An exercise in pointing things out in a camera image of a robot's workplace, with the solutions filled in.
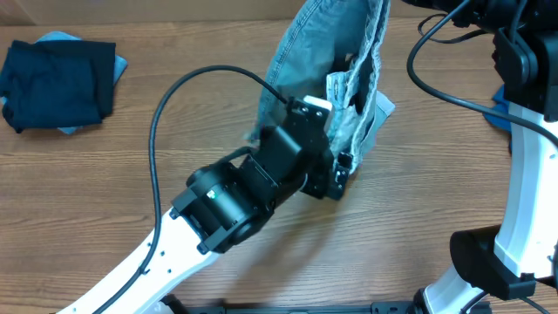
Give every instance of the denim garment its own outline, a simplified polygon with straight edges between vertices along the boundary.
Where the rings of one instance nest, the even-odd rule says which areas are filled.
[[[312,95],[335,107],[328,137],[336,157],[353,156],[353,173],[376,142],[395,106],[377,91],[379,47],[390,0],[308,0],[287,29],[266,75],[284,96]],[[262,91],[254,136],[285,117],[279,101]]]

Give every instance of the jeans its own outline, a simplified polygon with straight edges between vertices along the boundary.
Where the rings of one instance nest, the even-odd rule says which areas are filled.
[[[395,110],[377,90],[390,0],[308,0],[271,60],[266,81],[282,95],[327,99],[335,107],[330,149],[353,157],[353,173]],[[257,127],[277,125],[284,108],[263,90]]]

